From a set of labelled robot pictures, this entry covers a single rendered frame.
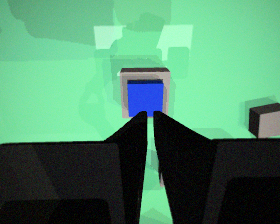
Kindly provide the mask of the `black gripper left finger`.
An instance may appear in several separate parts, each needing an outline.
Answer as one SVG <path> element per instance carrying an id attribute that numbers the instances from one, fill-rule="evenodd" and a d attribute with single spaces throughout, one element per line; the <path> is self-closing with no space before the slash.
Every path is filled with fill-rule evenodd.
<path id="1" fill-rule="evenodd" d="M 139 224 L 147 111 L 104 141 L 0 143 L 0 208 L 8 200 L 103 199 L 112 224 Z"/>

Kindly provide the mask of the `blue button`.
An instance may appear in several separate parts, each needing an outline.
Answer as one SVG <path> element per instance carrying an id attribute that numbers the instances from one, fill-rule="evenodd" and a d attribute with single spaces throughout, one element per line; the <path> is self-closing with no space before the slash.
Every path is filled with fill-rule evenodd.
<path id="1" fill-rule="evenodd" d="M 170 75 L 166 68 L 122 68 L 120 74 L 122 119 L 147 111 L 168 115 Z"/>

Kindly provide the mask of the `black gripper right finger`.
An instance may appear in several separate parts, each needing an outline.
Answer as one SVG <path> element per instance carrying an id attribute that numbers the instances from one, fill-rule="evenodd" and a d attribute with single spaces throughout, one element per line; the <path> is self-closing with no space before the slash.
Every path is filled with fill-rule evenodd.
<path id="1" fill-rule="evenodd" d="M 217 224 L 230 180 L 280 177 L 280 137 L 209 139 L 161 111 L 153 129 L 173 224 Z"/>

